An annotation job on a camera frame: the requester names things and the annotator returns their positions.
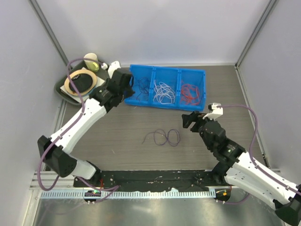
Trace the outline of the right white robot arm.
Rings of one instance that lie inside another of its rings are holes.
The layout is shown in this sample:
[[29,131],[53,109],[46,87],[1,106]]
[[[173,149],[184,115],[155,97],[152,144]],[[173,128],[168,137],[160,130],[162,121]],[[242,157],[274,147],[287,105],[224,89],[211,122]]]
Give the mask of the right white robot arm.
[[237,186],[270,206],[285,223],[301,222],[301,186],[286,180],[256,159],[242,146],[226,136],[225,129],[211,114],[194,111],[182,115],[183,128],[202,138],[217,159],[213,182]]

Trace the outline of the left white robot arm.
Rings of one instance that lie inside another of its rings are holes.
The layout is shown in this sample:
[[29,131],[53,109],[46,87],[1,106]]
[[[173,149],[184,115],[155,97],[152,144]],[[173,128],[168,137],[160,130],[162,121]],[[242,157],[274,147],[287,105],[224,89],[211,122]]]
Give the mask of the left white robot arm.
[[40,162],[50,167],[58,177],[72,175],[82,179],[88,187],[97,187],[102,178],[100,169],[73,157],[71,153],[95,122],[135,93],[133,84],[134,77],[129,70],[116,69],[111,78],[93,90],[81,109],[61,129],[50,137],[38,139]]

